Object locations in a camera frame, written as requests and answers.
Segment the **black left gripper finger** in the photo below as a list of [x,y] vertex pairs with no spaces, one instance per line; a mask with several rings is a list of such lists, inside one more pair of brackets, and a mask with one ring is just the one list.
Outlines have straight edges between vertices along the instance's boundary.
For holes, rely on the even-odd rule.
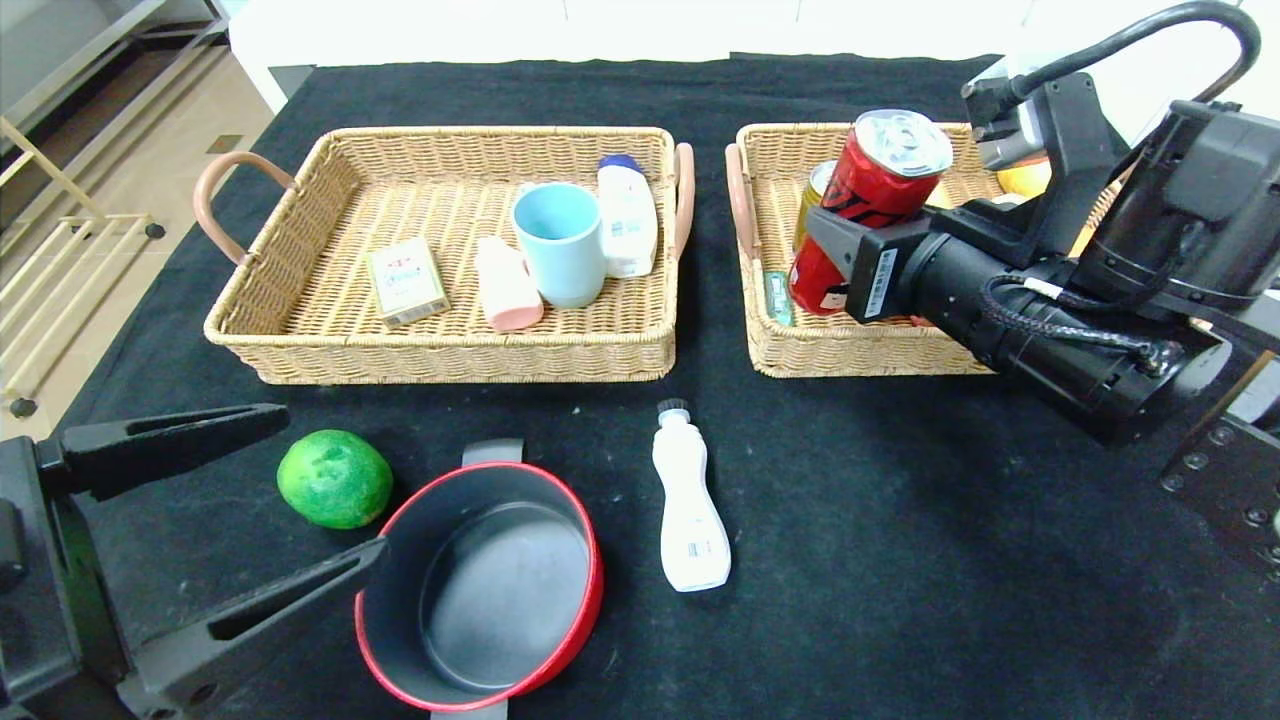
[[97,501],[193,471],[285,429],[288,407],[248,404],[72,427],[36,445],[42,489]]
[[326,612],[352,600],[388,555],[375,537],[145,642],[118,685],[141,719],[204,719]]

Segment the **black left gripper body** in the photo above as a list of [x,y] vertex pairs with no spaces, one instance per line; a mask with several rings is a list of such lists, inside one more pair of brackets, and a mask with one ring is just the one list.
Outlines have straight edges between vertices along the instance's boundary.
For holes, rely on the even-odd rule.
[[131,670],[88,524],[46,489],[36,443],[3,442],[3,717],[132,719]]

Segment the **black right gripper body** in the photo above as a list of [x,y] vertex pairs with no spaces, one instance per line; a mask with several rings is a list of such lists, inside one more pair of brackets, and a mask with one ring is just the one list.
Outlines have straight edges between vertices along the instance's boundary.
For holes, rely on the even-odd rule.
[[982,309],[980,288],[1002,272],[1002,263],[925,218],[873,229],[858,245],[846,310],[859,322],[919,316],[977,359],[998,360],[1004,327]]

